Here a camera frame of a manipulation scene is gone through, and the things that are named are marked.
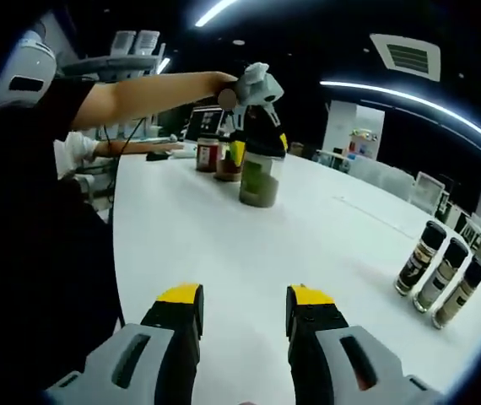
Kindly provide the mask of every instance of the person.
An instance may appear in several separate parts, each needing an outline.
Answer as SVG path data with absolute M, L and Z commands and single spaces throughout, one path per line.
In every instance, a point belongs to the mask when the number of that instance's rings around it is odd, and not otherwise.
M 161 153 L 183 149 L 179 143 L 97 141 L 84 136 L 80 131 L 70 131 L 64 141 L 55 139 L 53 148 L 59 180 L 73 175 L 84 161 L 92 163 L 95 158 L 115 158 L 120 154 Z
M 113 84 L 32 80 L 0 76 L 14 101 L 0 104 L 0 395 L 20 399 L 82 370 L 122 315 L 111 237 L 58 181 L 54 141 L 214 96 L 236 78 L 201 72 Z M 30 89 L 43 90 L 32 105 L 19 99 Z

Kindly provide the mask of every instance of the glass jar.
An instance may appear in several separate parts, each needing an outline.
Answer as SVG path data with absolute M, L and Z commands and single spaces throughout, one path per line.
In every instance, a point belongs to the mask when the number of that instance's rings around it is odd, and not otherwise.
M 285 150 L 246 144 L 239 199 L 253 207 L 268 208 L 276 202 Z
M 218 160 L 218 137 L 205 135 L 197 139 L 196 169 L 205 173 L 214 173 Z
M 221 181 L 241 181 L 244 145 L 231 138 L 219 140 L 218 162 L 214 177 Z

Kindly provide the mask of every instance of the black t-shirt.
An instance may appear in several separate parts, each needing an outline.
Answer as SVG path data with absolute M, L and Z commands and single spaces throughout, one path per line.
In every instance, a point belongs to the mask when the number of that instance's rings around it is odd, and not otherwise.
M 105 225 L 57 180 L 53 149 L 93 85 L 56 79 L 34 108 L 0 110 L 0 390 L 48 387 L 114 326 Z

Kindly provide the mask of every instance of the spice bottle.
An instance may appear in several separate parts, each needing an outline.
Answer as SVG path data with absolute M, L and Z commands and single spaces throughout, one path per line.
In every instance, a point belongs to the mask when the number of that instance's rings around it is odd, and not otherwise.
M 219 142 L 217 136 L 205 135 L 197 139 L 197 170 L 206 173 L 214 173 L 216 171 L 218 147 Z
M 452 238 L 440 265 L 430 275 L 423 288 L 413 297 L 413 304 L 418 311 L 424 313 L 430 309 L 443 289 L 451 282 L 466 257 L 467 247 L 458 239 Z
M 244 153 L 237 147 L 238 142 L 231 138 L 221 137 L 219 140 L 219 157 L 214 177 L 221 181 L 240 181 L 242 174 L 242 157 L 237 154 Z
M 268 208 L 276 202 L 285 149 L 246 142 L 239 199 L 253 207 Z
M 469 300 L 481 282 L 481 264 L 474 257 L 467 266 L 462 281 L 452 290 L 443 305 L 432 316 L 432 323 L 438 329 L 444 327 Z
M 400 295 L 406 295 L 423 277 L 445 238 L 445 230 L 434 221 L 428 221 L 419 243 L 394 284 Z

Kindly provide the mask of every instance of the human hand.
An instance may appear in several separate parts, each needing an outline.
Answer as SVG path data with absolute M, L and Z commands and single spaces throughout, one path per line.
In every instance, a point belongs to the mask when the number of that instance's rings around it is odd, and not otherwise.
M 150 152 L 170 152 L 171 150 L 184 149 L 180 143 L 156 143 L 150 145 Z

